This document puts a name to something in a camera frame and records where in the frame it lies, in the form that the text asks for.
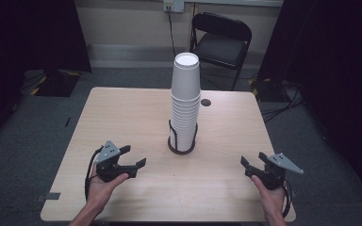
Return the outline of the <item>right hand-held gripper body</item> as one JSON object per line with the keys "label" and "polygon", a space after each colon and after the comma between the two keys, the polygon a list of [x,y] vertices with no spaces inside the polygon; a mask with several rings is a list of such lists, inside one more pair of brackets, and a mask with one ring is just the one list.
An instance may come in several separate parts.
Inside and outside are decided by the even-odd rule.
{"label": "right hand-held gripper body", "polygon": [[245,170],[245,175],[257,176],[268,190],[275,190],[281,187],[286,180],[286,171],[303,174],[304,171],[288,159],[284,154],[278,153],[268,156],[269,164],[265,164],[264,169],[258,169],[250,164],[250,169]]}

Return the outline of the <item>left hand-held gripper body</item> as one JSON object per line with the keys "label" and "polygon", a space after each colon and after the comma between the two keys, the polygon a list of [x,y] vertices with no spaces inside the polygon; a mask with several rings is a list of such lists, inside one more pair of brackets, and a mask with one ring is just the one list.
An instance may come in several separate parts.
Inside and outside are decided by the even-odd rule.
{"label": "left hand-held gripper body", "polygon": [[98,154],[96,159],[96,172],[99,178],[104,182],[111,182],[123,173],[127,173],[129,178],[135,178],[137,171],[128,171],[125,167],[121,166],[118,161],[120,159],[118,148],[113,142],[108,140]]}

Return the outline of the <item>black wire cup holder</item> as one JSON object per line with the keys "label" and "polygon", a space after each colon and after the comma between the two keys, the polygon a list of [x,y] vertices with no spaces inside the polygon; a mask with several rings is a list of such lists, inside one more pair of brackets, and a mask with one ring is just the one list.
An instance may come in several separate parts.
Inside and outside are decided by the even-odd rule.
{"label": "black wire cup holder", "polygon": [[169,129],[170,129],[170,135],[169,135],[168,140],[167,140],[169,149],[173,153],[179,154],[179,155],[185,155],[185,154],[191,153],[194,150],[195,144],[196,144],[196,136],[197,136],[198,128],[199,128],[198,124],[195,124],[193,140],[192,140],[189,148],[186,151],[180,151],[178,149],[177,132],[175,131],[175,129],[172,126],[172,121],[168,121],[168,124],[169,124]]}

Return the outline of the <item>stack of white cups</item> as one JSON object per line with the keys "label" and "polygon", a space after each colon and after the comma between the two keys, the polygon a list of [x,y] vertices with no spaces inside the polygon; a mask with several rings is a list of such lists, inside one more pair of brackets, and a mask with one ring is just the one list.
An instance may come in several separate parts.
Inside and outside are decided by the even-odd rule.
{"label": "stack of white cups", "polygon": [[192,140],[198,120],[201,94],[192,100],[180,100],[172,95],[172,115],[170,121],[177,132],[178,149],[186,151]]}

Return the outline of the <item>person's right hand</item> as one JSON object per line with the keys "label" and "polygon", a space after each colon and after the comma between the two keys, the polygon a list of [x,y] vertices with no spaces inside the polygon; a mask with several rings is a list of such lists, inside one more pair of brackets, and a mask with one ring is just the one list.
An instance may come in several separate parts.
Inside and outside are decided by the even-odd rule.
{"label": "person's right hand", "polygon": [[265,218],[283,219],[283,207],[285,200],[284,190],[282,188],[268,190],[262,181],[255,175],[252,176],[252,181],[258,189]]}

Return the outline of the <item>person's left hand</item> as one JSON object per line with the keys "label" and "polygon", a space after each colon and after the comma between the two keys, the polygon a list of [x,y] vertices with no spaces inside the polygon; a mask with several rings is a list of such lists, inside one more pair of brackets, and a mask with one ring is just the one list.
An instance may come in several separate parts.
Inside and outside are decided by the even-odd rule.
{"label": "person's left hand", "polygon": [[109,201],[114,189],[128,179],[128,174],[123,173],[111,182],[102,181],[97,172],[96,167],[92,166],[90,174],[89,194],[87,205],[97,209],[103,209]]}

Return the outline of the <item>black stand base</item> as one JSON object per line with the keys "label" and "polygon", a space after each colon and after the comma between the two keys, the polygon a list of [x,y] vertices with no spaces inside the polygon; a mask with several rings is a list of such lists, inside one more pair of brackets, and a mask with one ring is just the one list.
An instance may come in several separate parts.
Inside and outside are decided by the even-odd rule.
{"label": "black stand base", "polygon": [[249,79],[248,84],[258,102],[262,103],[289,103],[290,98],[284,87],[273,83],[270,79]]}
{"label": "black stand base", "polygon": [[42,78],[32,89],[34,96],[70,97],[81,73],[77,72],[42,72]]}

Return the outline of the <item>grey tape strip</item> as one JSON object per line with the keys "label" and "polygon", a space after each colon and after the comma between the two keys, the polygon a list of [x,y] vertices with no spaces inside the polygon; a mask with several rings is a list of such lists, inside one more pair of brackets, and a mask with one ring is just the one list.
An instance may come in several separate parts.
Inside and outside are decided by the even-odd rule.
{"label": "grey tape strip", "polygon": [[49,192],[49,193],[46,193],[46,194],[39,195],[36,198],[36,201],[37,202],[45,202],[47,200],[58,200],[59,197],[60,197],[59,192]]}

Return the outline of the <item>black folding chair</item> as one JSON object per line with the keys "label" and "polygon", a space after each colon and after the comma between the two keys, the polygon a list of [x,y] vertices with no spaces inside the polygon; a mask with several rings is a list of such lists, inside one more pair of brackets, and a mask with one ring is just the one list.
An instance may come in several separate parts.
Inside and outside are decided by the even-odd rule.
{"label": "black folding chair", "polygon": [[201,12],[191,21],[189,50],[203,62],[234,70],[235,88],[252,40],[250,27],[236,19]]}

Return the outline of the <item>dark curtain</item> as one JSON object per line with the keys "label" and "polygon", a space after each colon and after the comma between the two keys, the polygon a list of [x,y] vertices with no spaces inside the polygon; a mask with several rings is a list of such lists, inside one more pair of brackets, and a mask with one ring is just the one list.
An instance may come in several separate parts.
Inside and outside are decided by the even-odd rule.
{"label": "dark curtain", "polygon": [[258,77],[300,84],[362,182],[362,0],[284,0]]}
{"label": "dark curtain", "polygon": [[32,70],[91,70],[75,0],[0,0],[0,126]]}

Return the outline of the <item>white wall outlet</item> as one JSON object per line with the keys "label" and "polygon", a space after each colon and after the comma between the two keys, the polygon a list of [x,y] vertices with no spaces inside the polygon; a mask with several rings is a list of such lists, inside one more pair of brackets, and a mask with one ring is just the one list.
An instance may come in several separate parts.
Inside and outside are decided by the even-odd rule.
{"label": "white wall outlet", "polygon": [[182,0],[163,0],[163,10],[165,12],[183,13],[185,3]]}

